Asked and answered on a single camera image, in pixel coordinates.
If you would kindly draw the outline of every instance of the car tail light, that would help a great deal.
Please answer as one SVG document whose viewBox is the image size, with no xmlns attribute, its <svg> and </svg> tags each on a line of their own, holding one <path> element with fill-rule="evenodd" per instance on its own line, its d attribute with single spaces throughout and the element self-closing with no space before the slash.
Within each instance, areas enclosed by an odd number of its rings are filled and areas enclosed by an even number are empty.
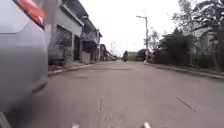
<svg viewBox="0 0 224 128">
<path fill-rule="evenodd" d="M 32 0 L 15 0 L 15 2 L 37 25 L 44 29 L 44 11 L 42 11 Z"/>
</svg>

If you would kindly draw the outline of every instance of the road crack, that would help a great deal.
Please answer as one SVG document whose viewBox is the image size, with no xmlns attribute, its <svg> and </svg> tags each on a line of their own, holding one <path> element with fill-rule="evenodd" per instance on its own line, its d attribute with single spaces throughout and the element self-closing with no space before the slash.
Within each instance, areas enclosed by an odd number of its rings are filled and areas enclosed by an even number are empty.
<svg viewBox="0 0 224 128">
<path fill-rule="evenodd" d="M 187 106 L 188 108 L 190 108 L 191 110 L 193 110 L 194 112 L 196 112 L 196 110 L 191 107 L 189 104 L 187 104 L 186 102 L 184 102 L 183 100 L 181 100 L 178 96 L 176 96 L 176 98 L 181 102 L 183 103 L 185 106 Z"/>
</svg>

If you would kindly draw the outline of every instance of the person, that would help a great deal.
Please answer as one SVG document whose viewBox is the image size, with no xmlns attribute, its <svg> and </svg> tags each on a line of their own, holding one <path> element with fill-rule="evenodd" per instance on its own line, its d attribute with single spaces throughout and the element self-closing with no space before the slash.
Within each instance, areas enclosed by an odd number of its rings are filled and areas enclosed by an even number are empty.
<svg viewBox="0 0 224 128">
<path fill-rule="evenodd" d="M 125 51 L 124 54 L 123 54 L 123 60 L 124 60 L 124 62 L 127 61 L 127 58 L 128 58 L 128 52 Z"/>
</svg>

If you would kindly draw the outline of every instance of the curb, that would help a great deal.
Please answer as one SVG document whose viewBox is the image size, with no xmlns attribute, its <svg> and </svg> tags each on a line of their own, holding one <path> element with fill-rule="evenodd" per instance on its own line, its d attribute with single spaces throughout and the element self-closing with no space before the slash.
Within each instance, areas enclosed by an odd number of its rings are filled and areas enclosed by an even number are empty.
<svg viewBox="0 0 224 128">
<path fill-rule="evenodd" d="M 160 68 L 160 69 L 172 70 L 172 71 L 186 73 L 186 74 L 190 74 L 190 75 L 207 77 L 207 78 L 211 78 L 211 79 L 218 79 L 218 80 L 224 81 L 224 76 L 221 76 L 221 75 L 208 74 L 208 73 L 204 73 L 204 72 L 197 72 L 197 71 L 187 70 L 187 69 L 183 69 L 183 68 L 169 67 L 169 66 L 158 65 L 158 64 L 144 63 L 144 65 L 149 65 L 149 66 L 153 66 L 153 67 Z"/>
<path fill-rule="evenodd" d="M 61 74 L 61 73 L 64 73 L 64 72 L 75 71 L 75 70 L 87 68 L 87 67 L 90 67 L 92 65 L 93 64 L 83 65 L 83 66 L 74 66 L 74 67 L 70 67 L 70 68 L 64 68 L 64 69 L 58 69 L 58 70 L 54 70 L 54 71 L 49 71 L 48 72 L 48 77 L 52 77 L 54 75 L 58 75 L 58 74 Z"/>
</svg>

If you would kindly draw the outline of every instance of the sidewalk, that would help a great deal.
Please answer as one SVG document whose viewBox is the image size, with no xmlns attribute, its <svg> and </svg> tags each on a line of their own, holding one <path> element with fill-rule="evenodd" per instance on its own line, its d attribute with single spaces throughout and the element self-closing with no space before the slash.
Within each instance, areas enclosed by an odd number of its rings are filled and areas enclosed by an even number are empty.
<svg viewBox="0 0 224 128">
<path fill-rule="evenodd" d="M 181 73 L 188 73 L 191 75 L 196 75 L 201 77 L 224 80 L 223 72 L 216 72 L 216 71 L 211 71 L 206 69 L 194 69 L 190 67 L 177 67 L 173 65 L 151 64 L 151 63 L 145 63 L 145 65 L 149 65 L 149 66 L 153 66 L 153 67 L 161 68 L 161 69 L 166 69 L 166 70 L 173 70 L 173 71 L 181 72 Z"/>
<path fill-rule="evenodd" d="M 78 62 L 69 63 L 63 67 L 52 65 L 52 66 L 49 66 L 48 76 L 51 77 L 53 75 L 57 75 L 63 72 L 83 69 L 89 66 L 91 66 L 91 64 L 86 65 L 86 64 L 78 63 Z"/>
</svg>

